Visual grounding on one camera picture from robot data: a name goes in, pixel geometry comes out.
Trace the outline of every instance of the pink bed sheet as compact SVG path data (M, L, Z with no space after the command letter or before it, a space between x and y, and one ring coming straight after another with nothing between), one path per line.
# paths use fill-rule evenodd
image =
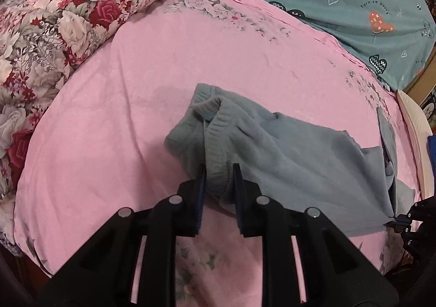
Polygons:
M398 177L418 188L395 98L334 37L262 0L162 0L131 18L83 64L32 137L15 206L14 236L55 273L120 207L142 210L187 179L164 148L199 82L246 96L270 111L380 145L376 107L397 142ZM352 238L382 266L386 232ZM177 303L259 306L259 239L207 207L195 239L177 241Z

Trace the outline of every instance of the orange heart print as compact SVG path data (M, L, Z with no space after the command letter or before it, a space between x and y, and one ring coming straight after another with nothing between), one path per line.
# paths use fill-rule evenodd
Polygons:
M368 20L371 24L371 29L374 34L394 31L394 26L392 24L385 23L380 13L376 11L369 13Z

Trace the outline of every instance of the floral pillow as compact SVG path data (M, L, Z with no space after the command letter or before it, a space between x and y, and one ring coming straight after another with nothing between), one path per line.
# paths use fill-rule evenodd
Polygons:
M64 83L130 15L153 1L4 0L0 4L2 198L16 190L31 134Z

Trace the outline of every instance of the floral blanket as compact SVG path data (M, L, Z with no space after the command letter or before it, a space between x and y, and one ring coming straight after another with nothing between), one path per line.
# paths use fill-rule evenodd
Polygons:
M41 116L77 67L155 0L5 0L0 5L0 243L13 236L15 192Z

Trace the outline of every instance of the silver screw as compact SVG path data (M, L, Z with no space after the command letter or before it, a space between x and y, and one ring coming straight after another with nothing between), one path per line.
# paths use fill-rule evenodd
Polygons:
M129 217L132 214L132 210L128 207L123 207L118 210L119 217L126 218Z
M256 198L256 202L259 204L259 205L267 205L267 204L269 204L269 202L270 202L270 198L269 197L267 197L267 196L258 196L257 198Z
M310 217L317 218L317 217L320 217L320 215L321 215L321 211L318 210L316 207L309 207L309 208L307 209L307 214L308 214Z
M183 201L180 195L173 195L169 198L169 203L173 205L178 205Z

